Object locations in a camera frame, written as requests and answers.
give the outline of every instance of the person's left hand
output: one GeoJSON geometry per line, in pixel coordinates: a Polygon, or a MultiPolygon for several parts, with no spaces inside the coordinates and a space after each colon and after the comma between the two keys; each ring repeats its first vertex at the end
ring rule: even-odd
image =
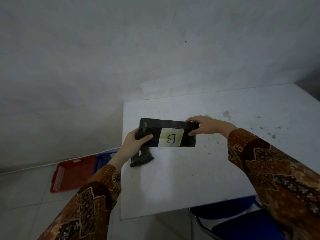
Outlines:
{"type": "Polygon", "coordinates": [[[140,140],[136,140],[135,136],[138,133],[138,130],[139,128],[128,133],[127,137],[123,142],[122,147],[117,152],[119,157],[129,160],[129,158],[133,157],[140,150],[140,147],[144,143],[146,143],[147,141],[150,141],[153,138],[153,135],[148,135],[143,137],[140,140]]]}

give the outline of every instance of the white table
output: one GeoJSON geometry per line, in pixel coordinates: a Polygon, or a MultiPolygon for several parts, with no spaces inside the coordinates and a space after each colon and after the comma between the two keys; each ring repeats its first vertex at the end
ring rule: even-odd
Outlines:
{"type": "MultiPolygon", "coordinates": [[[[184,121],[196,115],[230,119],[320,173],[320,103],[294,84],[128,102],[122,140],[141,118],[184,121]]],[[[121,219],[255,194],[228,161],[224,137],[196,139],[195,148],[151,147],[153,161],[123,166],[121,219]]]]}

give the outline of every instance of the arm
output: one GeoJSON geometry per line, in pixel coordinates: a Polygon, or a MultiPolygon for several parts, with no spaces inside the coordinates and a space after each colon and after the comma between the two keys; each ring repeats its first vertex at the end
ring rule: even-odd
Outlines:
{"type": "Polygon", "coordinates": [[[191,117],[201,131],[228,139],[229,161],[240,168],[286,239],[320,236],[320,175],[256,135],[207,116],[191,117]]]}
{"type": "Polygon", "coordinates": [[[109,163],[97,171],[58,214],[38,239],[106,239],[110,213],[121,192],[122,166],[134,156],[152,135],[135,139],[138,129],[130,132],[121,149],[109,163]]]}

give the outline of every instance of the person's right hand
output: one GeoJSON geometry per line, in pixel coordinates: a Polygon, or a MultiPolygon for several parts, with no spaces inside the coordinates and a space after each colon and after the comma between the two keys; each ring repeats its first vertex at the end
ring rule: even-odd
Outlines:
{"type": "Polygon", "coordinates": [[[202,116],[202,115],[196,116],[196,117],[190,117],[189,119],[186,120],[186,122],[198,122],[200,124],[200,128],[191,131],[188,134],[189,136],[195,136],[197,134],[220,133],[225,138],[228,138],[230,132],[237,129],[236,126],[234,126],[229,122],[222,121],[222,120],[215,120],[208,116],[202,116]]]}

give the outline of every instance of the brown patterned sleeve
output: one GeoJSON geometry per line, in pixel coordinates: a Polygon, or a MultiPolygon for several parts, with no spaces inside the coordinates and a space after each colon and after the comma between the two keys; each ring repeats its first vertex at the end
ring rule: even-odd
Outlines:
{"type": "Polygon", "coordinates": [[[79,189],[38,239],[106,239],[110,213],[121,192],[116,168],[106,165],[79,189]]]}
{"type": "Polygon", "coordinates": [[[286,239],[320,239],[319,174],[244,129],[230,133],[228,151],[286,239]]]}

